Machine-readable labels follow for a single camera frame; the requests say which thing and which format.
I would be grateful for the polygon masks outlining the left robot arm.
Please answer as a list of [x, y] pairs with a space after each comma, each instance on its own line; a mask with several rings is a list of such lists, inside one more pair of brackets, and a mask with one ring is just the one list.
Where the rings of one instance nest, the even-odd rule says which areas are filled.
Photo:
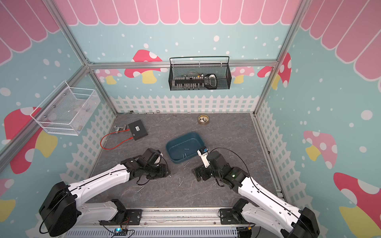
[[135, 215], [121, 201], [112, 199], [101, 203], [88, 203], [90, 199], [108, 189], [133, 179], [145, 177], [147, 181], [170, 175], [168, 163], [159, 150], [147, 149], [144, 154], [125, 159], [111, 169], [88, 179], [66, 184], [55, 184], [39, 209], [41, 227], [46, 233], [58, 237], [77, 225], [99, 221], [101, 225], [118, 225], [124, 232]]

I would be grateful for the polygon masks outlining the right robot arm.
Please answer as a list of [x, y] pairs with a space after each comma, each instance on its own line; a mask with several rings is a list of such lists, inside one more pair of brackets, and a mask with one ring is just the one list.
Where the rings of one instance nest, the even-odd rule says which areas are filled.
[[203, 147], [197, 151], [202, 165], [193, 169], [197, 181], [216, 180], [242, 198], [233, 210], [236, 220], [258, 225], [280, 238], [317, 238], [320, 230], [315, 213], [299, 209], [269, 192], [249, 173], [248, 169], [231, 167], [218, 151]]

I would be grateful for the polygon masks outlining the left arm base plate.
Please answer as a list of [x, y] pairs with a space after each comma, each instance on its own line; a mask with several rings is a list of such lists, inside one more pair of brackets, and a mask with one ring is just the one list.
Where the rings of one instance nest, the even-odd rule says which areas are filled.
[[112, 226], [138, 226], [142, 218], [142, 209], [127, 209], [125, 211], [118, 211], [116, 216], [110, 221], [99, 221], [100, 225]]

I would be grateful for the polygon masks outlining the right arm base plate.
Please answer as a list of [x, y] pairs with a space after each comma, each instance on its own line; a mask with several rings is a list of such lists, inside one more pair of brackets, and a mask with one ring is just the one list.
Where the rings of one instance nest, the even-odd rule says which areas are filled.
[[246, 221], [243, 216], [233, 208], [221, 208], [217, 214], [222, 225], [254, 225], [254, 223]]

